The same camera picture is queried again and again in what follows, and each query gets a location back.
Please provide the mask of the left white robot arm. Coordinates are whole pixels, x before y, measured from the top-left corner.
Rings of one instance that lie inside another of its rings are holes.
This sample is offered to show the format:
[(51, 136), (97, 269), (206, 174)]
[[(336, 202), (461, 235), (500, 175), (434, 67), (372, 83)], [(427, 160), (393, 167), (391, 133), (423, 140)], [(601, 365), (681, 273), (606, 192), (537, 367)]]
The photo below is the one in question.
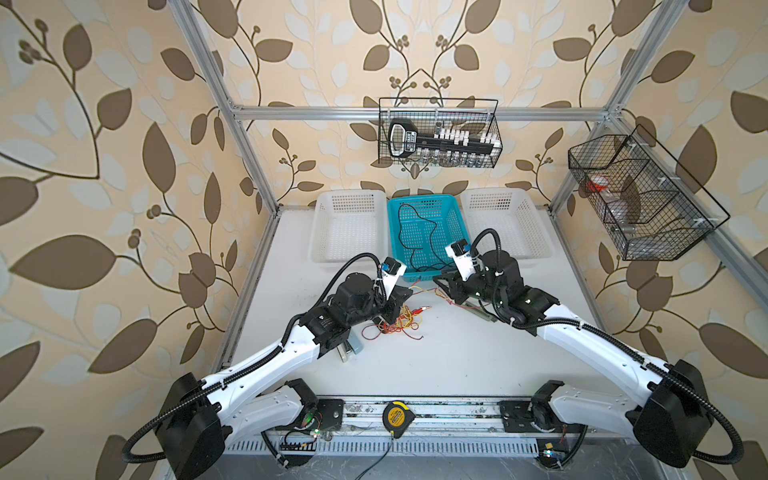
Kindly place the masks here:
[(122, 460), (165, 460), (176, 478), (196, 479), (239, 438), (297, 422), (315, 408), (317, 396), (287, 375), (335, 350), (355, 325), (394, 322), (412, 294), (391, 275), (348, 275), (334, 294), (292, 317), (273, 344), (201, 380), (177, 379), (159, 414), (126, 441)]

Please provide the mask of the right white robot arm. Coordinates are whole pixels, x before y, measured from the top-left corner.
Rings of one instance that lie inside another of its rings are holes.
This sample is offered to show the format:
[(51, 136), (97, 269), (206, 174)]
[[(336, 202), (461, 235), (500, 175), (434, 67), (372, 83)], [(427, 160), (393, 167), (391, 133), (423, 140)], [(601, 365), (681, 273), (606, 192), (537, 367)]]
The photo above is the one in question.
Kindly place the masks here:
[(618, 393), (549, 380), (531, 397), (524, 419), (544, 432), (594, 427), (635, 439), (676, 468), (696, 459), (734, 465), (745, 454), (734, 425), (709, 400), (699, 370), (643, 353), (583, 321), (553, 295), (526, 285), (516, 259), (483, 255), (464, 241), (446, 247), (450, 265), (434, 277), (455, 303), (480, 302), (492, 319), (556, 345), (607, 378)]

